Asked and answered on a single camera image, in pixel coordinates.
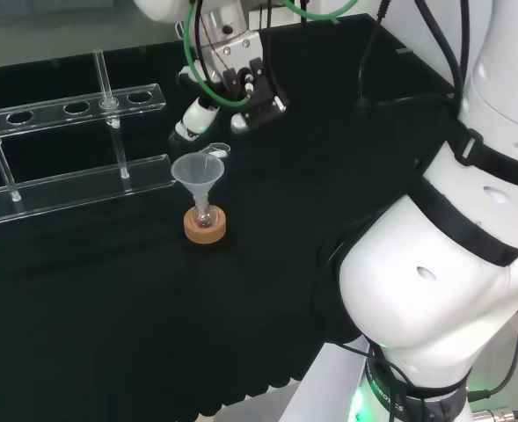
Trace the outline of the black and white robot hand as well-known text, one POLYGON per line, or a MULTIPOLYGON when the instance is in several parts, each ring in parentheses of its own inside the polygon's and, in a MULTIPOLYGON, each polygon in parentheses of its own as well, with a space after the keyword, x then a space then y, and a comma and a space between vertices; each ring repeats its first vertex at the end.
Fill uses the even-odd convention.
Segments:
POLYGON ((246 31, 220 44, 200 30, 201 43, 185 54, 192 60, 178 74, 180 84, 196 94, 171 130, 170 139, 194 142, 213 126, 219 113, 230 117, 230 130, 242 134, 281 117, 288 98, 276 83, 268 48, 257 31, 246 31))

